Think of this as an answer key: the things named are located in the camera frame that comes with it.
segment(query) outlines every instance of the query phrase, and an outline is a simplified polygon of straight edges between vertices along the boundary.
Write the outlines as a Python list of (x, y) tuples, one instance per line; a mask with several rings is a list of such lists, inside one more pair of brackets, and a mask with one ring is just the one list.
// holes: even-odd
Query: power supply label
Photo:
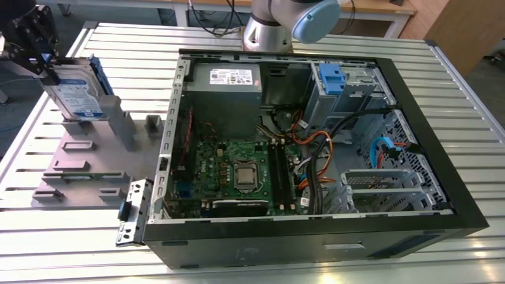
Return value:
[(56, 90), (70, 112), (84, 120), (94, 120), (104, 115), (96, 98), (88, 93), (90, 86), (86, 80), (62, 79)]
[(250, 69), (212, 69), (211, 85), (252, 85), (252, 76)]

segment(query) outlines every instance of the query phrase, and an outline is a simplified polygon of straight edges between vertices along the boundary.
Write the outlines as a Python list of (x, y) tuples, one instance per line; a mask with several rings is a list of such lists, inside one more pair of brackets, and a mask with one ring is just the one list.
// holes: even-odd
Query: open computer tower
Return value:
[(488, 227), (392, 60), (202, 50), (120, 219), (175, 269), (402, 257)]

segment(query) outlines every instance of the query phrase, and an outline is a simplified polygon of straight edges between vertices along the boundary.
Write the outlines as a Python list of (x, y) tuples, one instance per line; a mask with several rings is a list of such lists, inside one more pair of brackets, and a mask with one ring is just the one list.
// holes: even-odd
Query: white table surface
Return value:
[[(239, 35), (100, 24), (71, 56), (95, 54), (134, 119), (168, 110), (178, 50), (239, 50)], [(423, 41), (332, 36), (299, 53), (390, 57), (429, 119), (491, 228), (402, 259), (170, 270), (148, 247), (115, 247), (118, 210), (42, 211), (31, 195), (64, 128), (47, 94), (0, 163), (0, 282), (497, 283), (505, 281), (504, 130), (444, 55)]]

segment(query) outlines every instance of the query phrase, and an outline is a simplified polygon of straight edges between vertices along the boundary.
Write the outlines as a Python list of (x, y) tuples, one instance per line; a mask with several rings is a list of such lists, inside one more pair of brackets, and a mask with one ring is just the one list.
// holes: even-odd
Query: cpu socket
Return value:
[(259, 187), (256, 161), (242, 160), (234, 163), (235, 189), (251, 193)]

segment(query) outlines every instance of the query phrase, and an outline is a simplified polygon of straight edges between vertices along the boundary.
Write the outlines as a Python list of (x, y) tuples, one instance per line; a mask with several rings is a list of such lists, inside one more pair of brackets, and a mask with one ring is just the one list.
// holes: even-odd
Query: green circuit board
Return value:
[[(286, 145), (284, 151), (288, 161), (294, 161), (299, 157), (298, 145)], [(196, 147), (191, 199), (262, 199), (270, 202), (271, 215), (296, 214), (298, 207), (292, 210), (291, 208), (276, 208), (274, 205), (268, 159), (268, 143), (264, 141), (200, 141)], [(254, 165), (258, 169), (255, 173), (258, 187), (251, 191), (242, 191), (235, 187), (235, 167), (242, 163)], [(287, 167), (291, 173), (294, 165), (287, 165)], [(294, 175), (290, 175), (290, 183), (292, 185), (292, 196), (296, 196)]]

